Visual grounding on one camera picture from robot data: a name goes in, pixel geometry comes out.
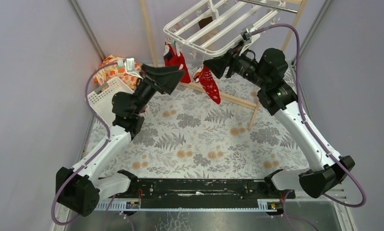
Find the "red santa sock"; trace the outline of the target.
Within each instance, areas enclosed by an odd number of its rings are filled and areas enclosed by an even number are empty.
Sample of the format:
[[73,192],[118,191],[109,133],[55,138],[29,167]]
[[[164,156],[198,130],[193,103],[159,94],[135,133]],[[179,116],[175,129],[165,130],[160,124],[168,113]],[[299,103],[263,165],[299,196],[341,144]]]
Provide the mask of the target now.
[[172,46],[170,43],[166,42],[163,58],[165,66],[176,66],[178,70],[185,71],[184,76],[180,80],[182,83],[191,83],[191,77],[186,66],[185,58],[177,45]]

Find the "red patterned sock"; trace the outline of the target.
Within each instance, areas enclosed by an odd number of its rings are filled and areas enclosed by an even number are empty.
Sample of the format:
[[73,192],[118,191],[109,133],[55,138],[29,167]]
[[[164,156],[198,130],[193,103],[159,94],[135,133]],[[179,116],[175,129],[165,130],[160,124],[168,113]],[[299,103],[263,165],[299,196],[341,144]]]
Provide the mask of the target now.
[[206,65],[200,66],[195,72],[193,79],[196,83],[200,83],[206,94],[216,104],[221,103],[221,97],[218,86],[212,76],[212,72]]

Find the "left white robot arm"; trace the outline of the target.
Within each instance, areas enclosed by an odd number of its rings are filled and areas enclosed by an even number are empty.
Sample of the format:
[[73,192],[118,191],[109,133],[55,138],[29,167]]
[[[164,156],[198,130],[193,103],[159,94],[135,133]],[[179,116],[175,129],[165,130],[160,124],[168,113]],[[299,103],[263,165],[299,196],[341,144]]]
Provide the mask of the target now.
[[85,102],[106,128],[106,136],[92,151],[71,168],[56,173],[55,198],[51,217],[56,220],[55,207],[63,205],[80,216],[91,214],[100,200],[121,193],[131,198],[137,193],[136,178],[120,171],[106,178],[100,174],[114,155],[137,136],[144,123],[143,108],[156,93],[171,94],[185,71],[176,66],[142,65],[137,70],[124,63],[125,72],[137,80],[131,89],[119,77],[113,77],[92,92]]

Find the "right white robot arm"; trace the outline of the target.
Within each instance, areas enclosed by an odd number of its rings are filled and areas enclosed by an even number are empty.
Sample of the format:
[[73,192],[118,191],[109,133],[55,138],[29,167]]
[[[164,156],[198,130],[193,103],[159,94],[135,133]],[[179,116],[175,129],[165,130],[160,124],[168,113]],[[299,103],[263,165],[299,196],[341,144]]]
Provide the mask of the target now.
[[256,61],[230,49],[220,57],[205,60],[204,65],[217,78],[238,74],[260,87],[259,103],[286,128],[308,161],[308,169],[273,173],[264,185],[266,196],[276,198],[283,190],[303,190],[319,198],[345,179],[341,165],[348,171],[355,166],[353,158],[341,156],[299,110],[296,92],[283,79],[288,64],[281,50],[266,49]]

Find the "white clip sock hanger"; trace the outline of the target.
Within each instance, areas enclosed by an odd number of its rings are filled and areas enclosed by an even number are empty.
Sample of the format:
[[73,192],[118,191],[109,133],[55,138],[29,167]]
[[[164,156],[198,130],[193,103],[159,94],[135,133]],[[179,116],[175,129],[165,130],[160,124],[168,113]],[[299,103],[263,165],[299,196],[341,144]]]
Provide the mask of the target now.
[[286,7],[285,0],[201,0],[167,23],[163,32],[183,48],[218,57],[264,27]]

